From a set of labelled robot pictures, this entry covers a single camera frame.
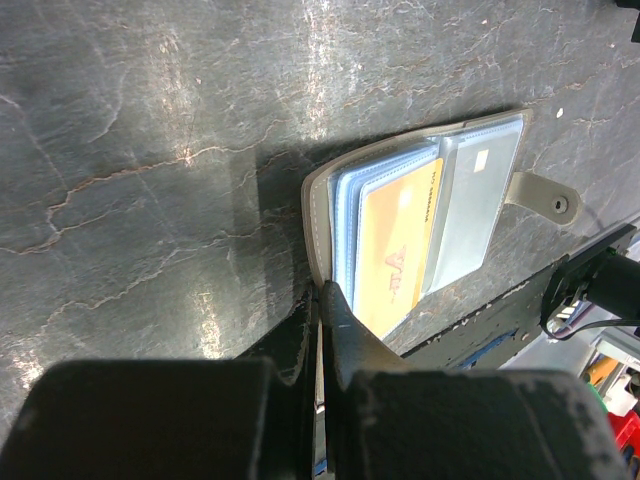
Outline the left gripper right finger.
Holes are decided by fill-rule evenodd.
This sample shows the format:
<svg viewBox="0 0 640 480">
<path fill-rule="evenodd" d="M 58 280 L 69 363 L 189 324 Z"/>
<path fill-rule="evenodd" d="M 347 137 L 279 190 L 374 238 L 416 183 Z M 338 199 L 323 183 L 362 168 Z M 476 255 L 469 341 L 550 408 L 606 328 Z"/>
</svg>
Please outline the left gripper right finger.
<svg viewBox="0 0 640 480">
<path fill-rule="evenodd" d="M 624 479 L 594 394 L 559 371 L 413 368 L 321 291 L 327 458 L 339 479 Z"/>
</svg>

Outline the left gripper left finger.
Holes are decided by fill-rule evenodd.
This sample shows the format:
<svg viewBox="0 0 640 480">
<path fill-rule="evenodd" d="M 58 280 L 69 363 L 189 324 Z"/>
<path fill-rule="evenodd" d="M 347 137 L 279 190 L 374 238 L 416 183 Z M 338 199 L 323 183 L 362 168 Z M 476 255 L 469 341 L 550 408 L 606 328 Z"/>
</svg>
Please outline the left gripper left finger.
<svg viewBox="0 0 640 480">
<path fill-rule="evenodd" d="M 33 385 L 5 479 L 310 479 L 315 291 L 233 359 L 73 360 Z"/>
</svg>

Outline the credit card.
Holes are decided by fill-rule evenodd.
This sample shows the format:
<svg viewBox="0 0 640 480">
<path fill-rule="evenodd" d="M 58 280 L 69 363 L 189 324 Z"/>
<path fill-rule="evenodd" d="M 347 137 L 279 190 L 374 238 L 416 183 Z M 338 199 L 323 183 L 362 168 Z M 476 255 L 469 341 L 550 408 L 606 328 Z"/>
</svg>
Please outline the credit card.
<svg viewBox="0 0 640 480">
<path fill-rule="evenodd" d="M 437 158 L 362 189 L 353 311 L 379 338 L 417 303 L 442 170 Z"/>
</svg>

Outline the grey card holder wallet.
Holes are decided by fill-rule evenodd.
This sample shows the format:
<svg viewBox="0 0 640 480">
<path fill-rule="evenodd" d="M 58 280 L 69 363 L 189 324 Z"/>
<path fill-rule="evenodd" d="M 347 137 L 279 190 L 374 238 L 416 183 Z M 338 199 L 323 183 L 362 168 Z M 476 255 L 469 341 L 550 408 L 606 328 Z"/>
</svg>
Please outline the grey card holder wallet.
<svg viewBox="0 0 640 480">
<path fill-rule="evenodd" d="M 483 265 L 505 205 L 571 224 L 579 193 L 515 168 L 530 117 L 517 109 L 410 131 L 311 173 L 301 203 L 314 282 L 335 282 L 385 338 L 424 297 Z"/>
</svg>

